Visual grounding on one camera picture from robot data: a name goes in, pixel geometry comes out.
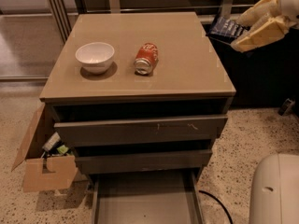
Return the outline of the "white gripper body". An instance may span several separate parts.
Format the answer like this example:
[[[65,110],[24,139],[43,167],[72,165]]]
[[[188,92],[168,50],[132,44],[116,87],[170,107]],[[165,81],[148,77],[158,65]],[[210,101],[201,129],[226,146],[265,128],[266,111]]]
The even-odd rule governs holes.
[[[294,28],[299,29],[299,0],[279,0],[279,6],[281,14],[295,22]]]

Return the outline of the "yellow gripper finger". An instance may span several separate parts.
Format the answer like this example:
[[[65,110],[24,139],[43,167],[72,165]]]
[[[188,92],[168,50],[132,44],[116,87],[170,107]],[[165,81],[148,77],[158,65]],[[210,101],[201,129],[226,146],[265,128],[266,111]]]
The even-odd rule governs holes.
[[[279,0],[260,0],[253,7],[243,12],[236,22],[243,26],[251,27],[264,21],[274,21],[279,26],[284,24],[284,17],[281,15]]]
[[[269,17],[264,15],[250,29],[231,43],[239,52],[267,46],[281,40],[292,27],[292,22],[285,16]]]

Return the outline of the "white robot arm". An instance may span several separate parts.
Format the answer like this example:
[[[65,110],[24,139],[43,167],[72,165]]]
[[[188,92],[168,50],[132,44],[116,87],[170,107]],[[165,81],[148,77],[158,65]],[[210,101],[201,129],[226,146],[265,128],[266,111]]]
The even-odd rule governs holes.
[[[260,0],[236,22],[249,30],[231,47],[246,52],[275,43],[299,25],[299,0]],[[273,154],[254,173],[249,224],[299,224],[299,156]]]

